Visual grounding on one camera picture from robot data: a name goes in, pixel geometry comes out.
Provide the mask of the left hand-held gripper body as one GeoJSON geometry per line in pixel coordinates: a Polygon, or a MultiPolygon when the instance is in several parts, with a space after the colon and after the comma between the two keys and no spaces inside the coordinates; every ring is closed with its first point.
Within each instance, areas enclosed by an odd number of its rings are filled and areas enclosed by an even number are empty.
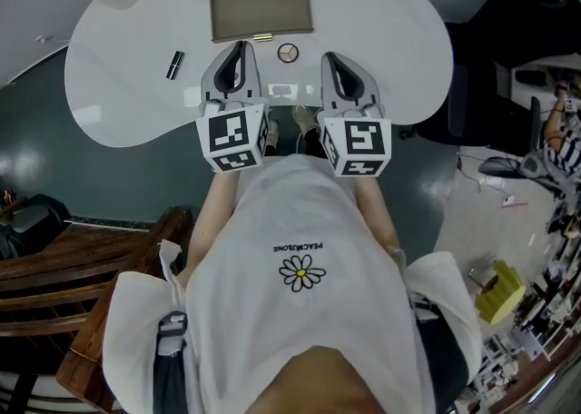
{"type": "Polygon", "coordinates": [[[215,173],[235,173],[262,165],[270,130],[269,104],[218,100],[200,104],[196,121],[202,154],[215,173]]]}

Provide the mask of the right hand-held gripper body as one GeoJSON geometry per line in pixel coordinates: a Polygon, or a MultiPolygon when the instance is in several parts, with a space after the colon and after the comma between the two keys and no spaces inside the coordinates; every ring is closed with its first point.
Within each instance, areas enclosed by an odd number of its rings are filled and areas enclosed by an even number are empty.
{"type": "Polygon", "coordinates": [[[391,121],[381,104],[319,113],[320,143],[335,175],[378,178],[391,160],[391,121]]]}

